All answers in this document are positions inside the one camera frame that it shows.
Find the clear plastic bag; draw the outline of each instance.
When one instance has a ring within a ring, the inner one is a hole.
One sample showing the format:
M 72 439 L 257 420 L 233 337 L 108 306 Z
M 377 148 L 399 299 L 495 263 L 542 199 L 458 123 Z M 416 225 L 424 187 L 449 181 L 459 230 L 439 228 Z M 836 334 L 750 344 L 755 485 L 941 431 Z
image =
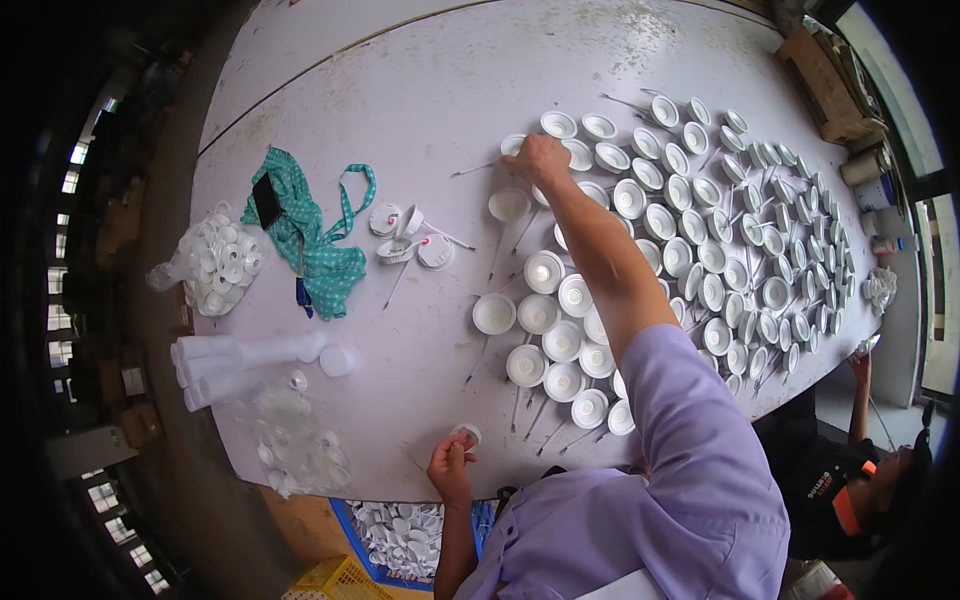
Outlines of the clear plastic bag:
M 230 220 L 230 207 L 219 203 L 213 212 L 190 226 L 167 262 L 146 275 L 155 292 L 183 282 L 187 302 L 206 317 L 226 315 L 260 272 L 263 257 L 255 235 Z

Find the yellow plastic crate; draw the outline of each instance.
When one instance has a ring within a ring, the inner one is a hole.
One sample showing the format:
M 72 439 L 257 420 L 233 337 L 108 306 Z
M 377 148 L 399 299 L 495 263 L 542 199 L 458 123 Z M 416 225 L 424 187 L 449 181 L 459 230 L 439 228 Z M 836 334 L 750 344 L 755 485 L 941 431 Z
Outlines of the yellow plastic crate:
M 395 600 L 348 556 L 327 559 L 307 569 L 288 594 L 297 591 L 320 592 L 330 600 Z

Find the blue plastic crate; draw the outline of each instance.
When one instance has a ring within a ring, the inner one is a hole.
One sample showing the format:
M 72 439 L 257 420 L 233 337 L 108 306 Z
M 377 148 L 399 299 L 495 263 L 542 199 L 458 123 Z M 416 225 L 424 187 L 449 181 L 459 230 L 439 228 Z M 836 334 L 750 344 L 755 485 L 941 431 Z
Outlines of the blue plastic crate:
M 382 564 L 373 564 L 367 556 L 367 548 L 360 540 L 360 534 L 357 532 L 356 519 L 353 518 L 353 510 L 349 504 L 337 498 L 330 498 L 330 507 L 333 514 L 340 521 L 340 526 L 344 528 L 344 534 L 356 552 L 360 564 L 367 569 L 371 579 L 384 586 L 395 586 L 397 588 L 419 589 L 421 591 L 433 591 L 433 580 L 424 581 L 423 579 L 402 579 L 391 577 L 388 573 L 390 569 Z M 493 528 L 493 503 L 490 500 L 474 502 L 470 509 L 471 521 L 473 523 L 473 541 L 477 548 L 477 558 L 483 554 L 484 544 L 487 542 L 487 535 Z

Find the white table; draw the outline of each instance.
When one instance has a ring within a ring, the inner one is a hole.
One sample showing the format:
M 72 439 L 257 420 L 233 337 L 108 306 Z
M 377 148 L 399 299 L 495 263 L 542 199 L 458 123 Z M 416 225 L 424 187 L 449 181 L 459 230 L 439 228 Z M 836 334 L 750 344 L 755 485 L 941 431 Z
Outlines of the white table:
M 668 0 L 503 0 L 446 12 L 377 36 L 306 72 L 250 110 L 199 157 L 192 222 L 219 201 L 240 211 L 251 177 L 272 144 L 300 163 L 327 228 L 341 216 L 337 179 L 348 164 L 364 162 L 377 177 L 374 205 L 416 203 L 431 224 L 480 248 L 480 253 L 459 250 L 456 263 L 441 273 L 411 267 L 390 307 L 382 310 L 398 270 L 373 259 L 382 242 L 370 233 L 369 212 L 364 212 L 342 242 L 358 245 L 369 258 L 367 276 L 347 299 L 346 318 L 308 321 L 295 302 L 293 274 L 272 248 L 247 295 L 216 320 L 216 327 L 198 316 L 199 334 L 230 332 L 255 340 L 320 328 L 357 352 L 360 364 L 350 377 L 328 379 L 315 364 L 303 368 L 316 396 L 319 422 L 338 433 L 351 462 L 353 478 L 342 496 L 435 500 L 424 474 L 430 450 L 462 421 L 477 425 L 484 435 L 480 462 L 471 467 L 477 497 L 528 483 L 554 464 L 609 467 L 630 461 L 636 434 L 608 435 L 598 444 L 588 438 L 561 458 L 557 452 L 583 433 L 572 423 L 538 458 L 545 437 L 561 420 L 569 420 L 569 405 L 549 407 L 526 443 L 523 434 L 535 411 L 521 408 L 518 433 L 511 434 L 516 388 L 503 383 L 504 363 L 522 342 L 518 325 L 491 341 L 484 366 L 464 385 L 484 342 L 470 322 L 471 294 L 499 288 L 530 252 L 552 245 L 553 218 L 542 211 L 517 257 L 501 257 L 497 276 L 488 283 L 499 227 L 487 211 L 487 199 L 498 187 L 522 183 L 500 168 L 455 179 L 449 175 L 490 161 L 509 133 L 536 132 L 546 110 L 578 118 L 588 112 L 605 114 L 621 129 L 618 143 L 625 144 L 633 127 L 642 123 L 629 108 L 601 99 L 600 92 L 638 104 L 649 102 L 640 87 L 661 89 L 683 103 L 696 95 L 713 115 L 709 133 L 715 147 L 721 110 L 736 109 L 749 123 L 747 140 L 783 142 L 811 170 L 824 173 L 843 207 L 858 280 L 875 266 L 856 222 L 852 194 L 836 171 L 845 150 L 820 140 L 773 58 L 782 37 L 755 15 L 743 18 L 730 14 L 738 12 L 733 7 L 709 6 L 722 10 Z M 276 44 L 258 52 L 268 52 L 277 65 L 303 42 L 276 32 L 273 36 Z M 231 60 L 240 60 L 236 52 L 235 47 Z M 225 68 L 221 77 L 234 87 L 257 85 L 242 70 Z M 666 132 L 657 135 L 666 140 Z M 693 170 L 703 160 L 692 160 Z M 726 184 L 718 160 L 703 173 Z M 617 179 L 596 167 L 575 177 L 605 187 Z M 349 192 L 358 205 L 365 187 L 359 176 L 352 183 Z M 772 195 L 769 187 L 763 193 Z M 737 201 L 733 213 L 739 209 Z M 637 236 L 645 236 L 636 224 Z M 521 227 L 508 236 L 508 251 Z M 798 237 L 804 239 L 809 231 Z M 737 233 L 734 241 L 739 240 Z M 742 256 L 743 248 L 738 248 Z M 756 265 L 757 250 L 754 257 Z M 767 274 L 770 267 L 767 261 Z M 530 292 L 516 283 L 505 293 L 519 302 Z M 752 385 L 745 386 L 736 398 L 738 407 L 750 419 L 770 412 L 831 371 L 878 326 L 879 319 L 857 295 L 839 336 L 825 337 L 817 354 L 803 354 L 785 382 L 782 372 L 771 377 L 758 398 L 753 398 Z M 237 475 L 266 484 L 255 443 L 233 419 L 230 405 L 215 405 L 213 414 Z

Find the black phone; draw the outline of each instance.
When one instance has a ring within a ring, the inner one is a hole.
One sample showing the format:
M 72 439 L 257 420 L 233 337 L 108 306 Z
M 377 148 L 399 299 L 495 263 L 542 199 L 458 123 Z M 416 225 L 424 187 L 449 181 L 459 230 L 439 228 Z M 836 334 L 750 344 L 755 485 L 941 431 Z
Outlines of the black phone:
M 256 204 L 256 214 L 260 218 L 260 226 L 266 231 L 282 212 L 269 173 L 264 173 L 263 177 L 253 186 L 253 203 Z

